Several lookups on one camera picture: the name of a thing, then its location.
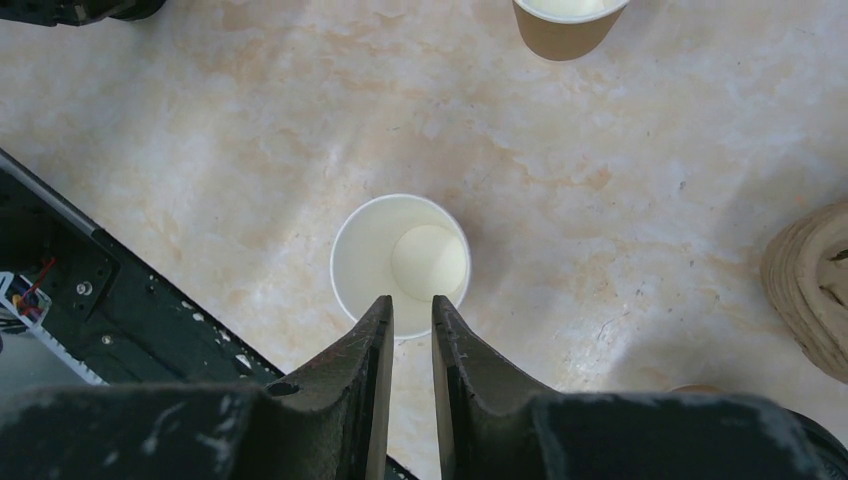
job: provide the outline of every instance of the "stack of brown paper lids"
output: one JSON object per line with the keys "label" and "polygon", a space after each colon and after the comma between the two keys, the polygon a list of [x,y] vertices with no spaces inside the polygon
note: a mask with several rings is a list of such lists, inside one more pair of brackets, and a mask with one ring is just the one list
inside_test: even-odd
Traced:
{"label": "stack of brown paper lids", "polygon": [[774,308],[817,367],[848,383],[848,203],[784,229],[760,268]]}

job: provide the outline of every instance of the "screw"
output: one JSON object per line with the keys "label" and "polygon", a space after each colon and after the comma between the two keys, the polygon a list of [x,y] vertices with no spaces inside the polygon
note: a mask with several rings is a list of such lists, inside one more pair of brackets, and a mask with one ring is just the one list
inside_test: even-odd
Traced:
{"label": "screw", "polygon": [[83,295],[85,297],[91,295],[91,292],[94,290],[94,287],[91,286],[91,282],[82,282],[77,285],[77,294]]}

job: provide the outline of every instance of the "marble table surface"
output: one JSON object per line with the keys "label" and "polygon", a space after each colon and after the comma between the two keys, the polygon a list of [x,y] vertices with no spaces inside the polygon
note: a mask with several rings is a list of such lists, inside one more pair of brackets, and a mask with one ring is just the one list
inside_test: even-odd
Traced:
{"label": "marble table surface", "polygon": [[[284,371],[351,323],[330,247],[358,205],[462,224],[461,312],[563,391],[706,383],[848,442],[848,386],[759,261],[848,194],[848,3],[633,0],[554,63],[508,0],[175,1],[3,23],[0,145]],[[389,453],[438,478],[430,338],[395,349]]]}

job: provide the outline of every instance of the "cup rim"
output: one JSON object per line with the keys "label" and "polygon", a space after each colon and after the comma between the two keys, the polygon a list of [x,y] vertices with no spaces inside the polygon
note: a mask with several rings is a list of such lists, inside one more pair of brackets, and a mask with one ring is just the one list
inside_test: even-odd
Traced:
{"label": "cup rim", "polygon": [[[393,199],[396,199],[396,198],[408,198],[408,199],[418,200],[418,201],[421,201],[421,202],[424,202],[424,203],[430,205],[431,207],[434,207],[436,210],[441,212],[448,219],[448,221],[450,221],[450,223],[454,226],[454,228],[456,228],[456,230],[459,232],[459,237],[460,237],[460,240],[462,241],[462,247],[463,247],[463,250],[464,250],[464,253],[465,253],[465,264],[467,265],[467,267],[466,267],[466,272],[465,272],[465,278],[463,279],[463,282],[465,283],[465,285],[463,285],[462,291],[459,292],[459,296],[457,297],[457,300],[456,300],[455,306],[457,308],[459,308],[460,304],[462,304],[462,301],[465,300],[465,294],[468,293],[468,287],[469,287],[469,285],[471,285],[471,246],[468,243],[468,238],[465,236],[465,231],[462,229],[462,226],[459,224],[458,221],[456,221],[456,219],[453,217],[453,215],[451,215],[450,212],[445,210],[445,208],[442,207],[441,205],[439,205],[438,203],[430,200],[427,197],[422,197],[420,195],[414,195],[414,194],[411,194],[411,193],[390,193],[388,195],[381,195],[379,197],[372,198],[371,200],[368,200],[367,202],[363,203],[356,210],[354,210],[353,213],[348,215],[348,217],[345,219],[344,223],[342,223],[341,228],[339,228],[338,233],[336,233],[336,239],[333,240],[333,247],[330,250],[330,284],[333,287],[333,295],[335,295],[336,302],[339,304],[340,307],[342,307],[342,310],[344,310],[345,314],[347,314],[348,318],[350,318],[353,321],[353,323],[358,322],[359,319],[356,318],[350,312],[350,310],[348,310],[348,308],[344,304],[344,302],[342,302],[342,299],[339,296],[339,289],[336,287],[336,272],[335,272],[335,268],[334,268],[334,266],[336,264],[336,246],[339,243],[339,238],[341,238],[342,233],[344,233],[345,229],[347,229],[347,226],[350,224],[350,222],[354,218],[356,218],[356,216],[359,215],[360,212],[362,212],[363,210],[365,210],[366,208],[370,207],[371,205],[373,205],[375,203],[385,202],[387,200],[393,200]],[[395,340],[396,341],[414,340],[416,338],[420,338],[420,337],[429,335],[432,331],[433,331],[433,328],[430,327],[427,330],[423,330],[419,333],[413,333],[411,335],[395,335]]]}
{"label": "cup rim", "polygon": [[526,0],[515,0],[515,3],[519,7],[521,7],[524,11],[529,13],[530,15],[533,15],[534,17],[537,17],[537,18],[541,18],[542,20],[545,20],[545,21],[548,21],[548,22],[551,22],[551,23],[559,23],[559,24],[562,24],[562,25],[576,25],[576,24],[580,24],[580,23],[594,22],[595,20],[598,20],[599,18],[609,16],[609,15],[617,12],[618,10],[621,10],[622,8],[624,8],[628,3],[630,3],[630,0],[620,0],[620,3],[618,5],[614,5],[612,7],[607,7],[603,10],[599,10],[595,13],[590,13],[588,15],[574,15],[574,16],[567,16],[567,17],[551,15],[550,13],[544,12],[542,10],[539,10],[536,7],[528,5],[526,3]]}

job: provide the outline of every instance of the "paper cup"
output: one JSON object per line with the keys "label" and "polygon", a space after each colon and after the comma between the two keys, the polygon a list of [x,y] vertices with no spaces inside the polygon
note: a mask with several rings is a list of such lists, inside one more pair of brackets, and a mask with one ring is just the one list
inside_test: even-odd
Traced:
{"label": "paper cup", "polygon": [[459,306],[471,278],[471,250],[442,207],[408,194],[375,198],[342,225],[330,257],[330,280],[354,322],[380,295],[391,295],[395,339],[430,333],[434,295]]}
{"label": "paper cup", "polygon": [[[558,0],[549,0],[556,4]],[[573,60],[586,55],[607,36],[628,0],[601,0],[603,8],[546,9],[546,2],[515,0],[518,31],[527,47],[536,55],[554,61]]]}

